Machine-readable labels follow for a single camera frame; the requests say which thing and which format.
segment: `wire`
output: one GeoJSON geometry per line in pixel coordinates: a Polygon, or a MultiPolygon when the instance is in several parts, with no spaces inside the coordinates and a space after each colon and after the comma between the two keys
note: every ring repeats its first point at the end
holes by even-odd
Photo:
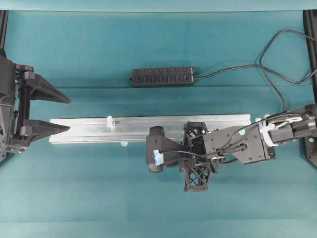
{"type": "Polygon", "coordinates": [[[169,151],[160,152],[160,154],[167,154],[167,153],[183,153],[183,154],[194,155],[194,156],[197,156],[197,157],[205,157],[206,156],[206,155],[200,155],[200,154],[196,154],[196,153],[193,153],[193,152],[182,151],[182,150],[169,150],[169,151]]]}
{"type": "Polygon", "coordinates": [[[313,38],[313,37],[310,37],[308,35],[305,35],[299,31],[295,31],[295,30],[290,30],[290,29],[286,29],[286,30],[282,30],[282,31],[279,31],[277,32],[270,40],[270,42],[267,44],[267,46],[265,47],[265,49],[263,50],[263,52],[261,53],[260,55],[260,58],[259,58],[259,64],[247,64],[247,65],[242,65],[242,66],[237,66],[237,67],[231,67],[231,68],[226,68],[226,69],[223,69],[223,70],[220,70],[220,71],[216,71],[216,72],[213,72],[213,73],[210,73],[210,74],[207,74],[205,76],[201,76],[201,77],[196,77],[195,80],[200,80],[200,79],[205,79],[205,78],[209,78],[209,77],[212,77],[212,76],[215,76],[219,73],[223,73],[223,72],[229,72],[229,71],[232,71],[232,70],[237,70],[237,69],[244,69],[244,68],[251,68],[251,67],[257,67],[257,68],[260,68],[263,75],[265,76],[267,82],[270,84],[270,86],[275,90],[275,92],[279,95],[281,101],[282,101],[282,104],[283,104],[283,111],[286,111],[287,110],[287,107],[286,107],[286,102],[285,102],[285,98],[284,96],[282,95],[282,93],[278,90],[278,88],[276,87],[276,85],[272,82],[272,80],[270,79],[270,77],[268,76],[268,74],[266,73],[267,71],[270,72],[270,73],[273,73],[285,80],[287,80],[288,82],[290,83],[294,83],[294,84],[301,84],[301,83],[304,83],[306,81],[308,81],[316,72],[317,72],[317,68],[315,70],[313,70],[307,77],[303,78],[302,80],[299,80],[299,81],[296,81],[296,80],[293,80],[275,70],[272,70],[270,68],[267,68],[265,66],[262,65],[262,59],[263,59],[263,56],[266,54],[266,52],[269,50],[270,46],[272,45],[272,43],[275,41],[275,39],[277,38],[277,36],[279,36],[280,34],[282,33],[286,33],[286,32],[290,32],[290,33],[294,33],[294,34],[297,34],[297,35],[300,35],[302,37],[305,37],[309,40],[312,40],[312,41],[315,41],[317,42],[317,39],[316,38],[313,38]]]}

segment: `black power strip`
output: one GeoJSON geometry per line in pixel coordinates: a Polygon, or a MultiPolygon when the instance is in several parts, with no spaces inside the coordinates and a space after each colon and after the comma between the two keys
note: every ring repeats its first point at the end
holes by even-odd
{"type": "Polygon", "coordinates": [[[195,83],[193,67],[135,68],[132,70],[133,87],[190,86],[195,83]]]}

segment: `white plastic clip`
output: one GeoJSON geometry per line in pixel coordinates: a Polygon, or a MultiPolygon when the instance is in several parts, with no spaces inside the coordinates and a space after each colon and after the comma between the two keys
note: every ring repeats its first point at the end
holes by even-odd
{"type": "Polygon", "coordinates": [[[155,165],[161,165],[164,163],[164,154],[161,154],[159,150],[154,150],[153,154],[154,154],[155,165]]]}
{"type": "Polygon", "coordinates": [[[107,127],[114,128],[115,126],[115,119],[112,116],[107,117],[107,127]]]}
{"type": "Polygon", "coordinates": [[[267,146],[272,147],[272,146],[278,146],[277,144],[274,144],[270,135],[268,134],[269,131],[275,129],[275,125],[271,124],[266,126],[265,121],[259,123],[259,131],[263,136],[264,141],[266,142],[267,146]]]}
{"type": "Polygon", "coordinates": [[[282,126],[285,126],[285,125],[287,125],[287,124],[292,124],[293,122],[300,122],[300,121],[302,121],[302,120],[303,120],[302,117],[286,118],[286,119],[285,119],[285,122],[283,122],[283,123],[281,123],[281,124],[279,124],[279,125],[276,125],[273,130],[277,130],[277,129],[281,128],[282,126]]]}

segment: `aluminum rail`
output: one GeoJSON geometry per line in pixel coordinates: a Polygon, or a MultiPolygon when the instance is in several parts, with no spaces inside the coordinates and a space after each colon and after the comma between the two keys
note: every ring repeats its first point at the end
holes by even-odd
{"type": "Polygon", "coordinates": [[[251,123],[250,114],[113,118],[113,126],[107,118],[51,119],[51,123],[71,128],[67,132],[50,136],[49,142],[68,144],[145,141],[150,127],[153,126],[163,126],[168,138],[182,140],[184,124],[189,121],[205,122],[208,131],[251,123]]]}

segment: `metal frame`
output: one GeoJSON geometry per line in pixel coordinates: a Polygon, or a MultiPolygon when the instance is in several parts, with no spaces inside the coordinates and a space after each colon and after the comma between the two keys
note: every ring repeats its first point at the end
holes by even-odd
{"type": "Polygon", "coordinates": [[[9,17],[8,11],[0,11],[0,56],[4,56],[4,57],[6,57],[4,45],[5,45],[8,17],[9,17]]]}
{"type": "MultiPolygon", "coordinates": [[[[305,34],[317,38],[317,10],[305,10],[303,12],[303,22],[305,34]]],[[[307,48],[311,62],[311,69],[317,68],[317,43],[307,40],[307,48]]],[[[317,75],[315,74],[312,79],[313,92],[315,102],[317,102],[317,75]]],[[[317,141],[309,137],[304,138],[306,158],[313,165],[317,165],[317,141]]]]}
{"type": "Polygon", "coordinates": [[[52,135],[52,144],[105,143],[145,141],[149,129],[163,126],[166,137],[182,140],[183,127],[187,122],[205,122],[207,130],[223,129],[235,125],[249,125],[250,114],[193,115],[160,117],[117,117],[110,126],[107,118],[51,119],[51,123],[69,126],[71,129],[59,135],[52,135]]]}

